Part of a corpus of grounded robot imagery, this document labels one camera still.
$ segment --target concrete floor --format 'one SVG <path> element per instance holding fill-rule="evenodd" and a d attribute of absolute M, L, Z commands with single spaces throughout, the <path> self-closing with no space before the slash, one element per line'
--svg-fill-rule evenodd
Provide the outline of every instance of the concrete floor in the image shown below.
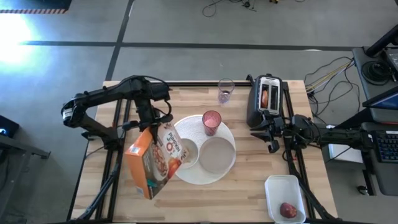
<path fill-rule="evenodd" d="M 372 44 L 398 21 L 398 6 L 393 0 L 281 0 L 278 5 L 258 0 L 257 12 L 223 1 L 215 17 L 205 18 L 201 10 L 210 2 L 136 0 L 123 41 L 354 47 Z M 74 0 L 65 15 L 0 14 L 1 30 L 10 31 L 0 36 L 0 114 L 21 125 L 18 139 L 52 151 L 47 161 L 31 160 L 30 171 L 13 195 L 9 213 L 24 214 L 28 223 L 66 219 L 87 142 L 80 136 L 81 130 L 63 126 L 60 108 L 75 93 L 101 86 L 114 50 L 71 42 L 115 42 L 127 3 Z M 13 45 L 23 40 L 41 42 Z M 112 80 L 133 74 L 164 80 L 243 79 L 248 73 L 302 80 L 306 73 L 334 58 L 352 54 L 122 47 L 118 56 Z M 321 70 L 314 79 L 343 61 Z M 355 68 L 347 74 L 360 85 Z M 327 100 L 333 84 L 342 79 L 333 80 L 318 100 Z M 341 85 L 335 94 L 346 88 Z M 340 123 L 355 114 L 356 108 L 356 94 L 351 92 L 330 103 L 321 118 Z M 90 115 L 94 113 L 95 109 L 89 110 Z M 355 190 L 355 186 L 364 184 L 361 166 L 331 162 L 326 168 L 339 217 L 396 223 L 397 197 L 365 197 Z"/>

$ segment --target wooden tabletop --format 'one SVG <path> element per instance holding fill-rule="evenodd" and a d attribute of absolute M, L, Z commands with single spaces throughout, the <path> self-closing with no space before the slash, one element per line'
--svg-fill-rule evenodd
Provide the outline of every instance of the wooden tabletop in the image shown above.
<path fill-rule="evenodd" d="M 287 82 L 294 113 L 311 117 L 303 81 Z M 112 86 L 117 83 L 119 82 L 104 82 L 104 85 Z M 269 154 L 267 144 L 249 134 L 246 124 L 249 87 L 235 88 L 230 101 L 223 106 L 218 104 L 217 94 L 216 87 L 173 87 L 170 92 L 173 122 L 193 114 L 203 114 L 208 110 L 218 111 L 236 142 L 236 162 L 230 172 L 209 185 L 188 184 L 175 175 L 154 199 L 148 200 L 136 193 L 134 181 L 123 160 L 114 222 L 272 221 L 268 216 L 264 182 L 270 175 L 289 174 L 287 163 L 282 160 L 283 141 L 279 141 L 280 149 L 275 154 Z M 155 102 L 154 106 L 167 110 L 164 102 Z M 116 102 L 99 106 L 95 119 L 105 126 L 111 126 L 115 107 Z M 138 119 L 133 108 L 134 103 L 130 110 L 130 119 Z M 138 135 L 137 130 L 127 132 L 124 148 L 127 149 Z M 102 145 L 100 140 L 90 142 L 87 153 Z M 303 150 L 303 156 L 312 192 L 330 214 L 337 216 L 322 152 L 308 147 Z M 106 151 L 100 150 L 85 161 L 72 218 L 81 215 L 98 193 L 105 158 Z"/>

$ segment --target black metal frame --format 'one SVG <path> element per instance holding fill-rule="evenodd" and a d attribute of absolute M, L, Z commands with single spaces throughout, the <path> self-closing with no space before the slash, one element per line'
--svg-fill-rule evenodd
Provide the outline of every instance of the black metal frame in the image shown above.
<path fill-rule="evenodd" d="M 218 82 L 168 82 L 168 84 L 170 85 L 170 87 L 177 87 L 177 86 L 209 87 L 209 86 L 217 86 Z M 249 81 L 238 81 L 238 82 L 235 82 L 235 86 L 250 87 L 251 83 Z M 292 102 L 290 99 L 289 87 L 288 87 L 287 82 L 284 82 L 284 95 L 285 95 L 285 99 L 286 99 L 286 103 L 287 103 L 287 109 L 289 112 L 289 116 L 293 116 L 294 115 L 293 106 L 292 106 Z M 122 105 L 122 101 L 118 100 L 118 102 L 116 103 L 116 109 L 115 109 L 115 114 L 114 114 L 114 119 L 113 119 L 114 127 L 118 126 L 119 116 L 120 116 L 120 112 L 121 112 L 121 105 Z M 128 121 L 128 119 L 129 119 L 130 105 L 131 105 L 131 102 L 127 101 L 126 109 L 124 112 L 124 118 L 123 118 L 124 122 Z M 286 142 L 287 142 L 286 138 L 284 138 L 284 141 L 285 141 L 285 145 L 288 146 L 289 144 L 286 144 Z M 122 145 L 124 145 L 124 142 L 125 142 L 125 138 L 122 138 Z M 118 150 L 116 160 L 121 162 L 122 157 L 123 157 L 123 148 L 121 150 Z M 117 191 L 118 191 L 118 182 L 119 182 L 121 166 L 118 167 L 113 181 L 111 183 L 106 183 L 106 180 L 108 179 L 110 168 L 111 168 L 112 158 L 113 158 L 113 151 L 108 151 L 107 155 L 106 155 L 105 164 L 104 164 L 103 178 L 101 180 L 101 186 L 103 186 L 104 184 L 109 184 L 109 185 L 112 184 L 111 196 L 109 198 L 110 204 L 108 207 L 107 217 L 106 218 L 102 217 L 103 209 L 104 209 L 104 207 L 103 207 L 104 202 L 103 202 L 103 197 L 100 197 L 94 219 L 92 219 L 92 220 L 71 220 L 70 219 L 71 215 L 72 215 L 73 207 L 75 205 L 75 199 L 76 199 L 78 186 L 80 183 L 81 173 L 83 172 L 83 166 L 84 166 L 84 160 L 83 160 L 83 163 L 82 163 L 81 169 L 80 169 L 80 173 L 79 173 L 79 179 L 78 179 L 78 182 L 75 187 L 75 193 L 73 194 L 72 202 L 70 204 L 70 209 L 69 209 L 69 213 L 67 216 L 67 223 L 109 223 L 109 222 L 113 222 L 114 206 L 116 204 L 116 196 L 117 196 Z M 304 164 L 304 159 L 303 159 L 301 150 L 297 151 L 297 161 L 298 161 L 298 165 L 299 165 L 300 175 L 302 176 L 302 179 L 303 179 L 305 185 L 308 186 L 307 172 L 305 170 L 305 164 Z M 307 198 L 307 196 L 306 196 L 306 202 L 307 202 L 307 207 L 308 207 L 309 218 L 315 218 L 314 207 L 309 202 L 309 199 Z"/>

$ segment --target orange cereal box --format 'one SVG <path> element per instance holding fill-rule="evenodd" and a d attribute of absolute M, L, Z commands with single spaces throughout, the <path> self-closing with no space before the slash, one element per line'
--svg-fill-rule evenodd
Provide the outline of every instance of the orange cereal box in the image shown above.
<path fill-rule="evenodd" d="M 188 156 L 172 123 L 161 124 L 157 135 L 155 144 L 146 128 L 124 153 L 137 192 L 148 199 L 160 192 Z"/>

